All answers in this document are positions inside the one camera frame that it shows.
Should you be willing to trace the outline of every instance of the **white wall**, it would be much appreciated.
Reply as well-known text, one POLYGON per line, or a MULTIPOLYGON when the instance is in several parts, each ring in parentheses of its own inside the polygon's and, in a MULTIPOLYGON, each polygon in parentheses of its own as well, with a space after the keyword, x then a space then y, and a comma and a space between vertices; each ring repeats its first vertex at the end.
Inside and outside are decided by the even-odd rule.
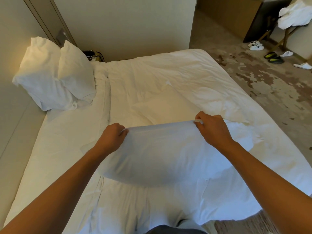
MULTIPOLYGON (((303 0, 306 4, 312 5, 312 0, 303 0)), ((271 38, 279 42, 283 39, 285 34, 284 30, 276 27, 271 35, 271 38)), ((287 42, 287 47, 299 54, 303 58, 309 59, 312 57, 312 22, 307 27, 301 27, 295 32, 287 42)))
POLYGON ((30 37, 46 37, 23 0, 0 0, 0 229, 45 113, 12 84, 30 37))
POLYGON ((82 50, 105 61, 188 49, 196 0, 54 0, 82 50))

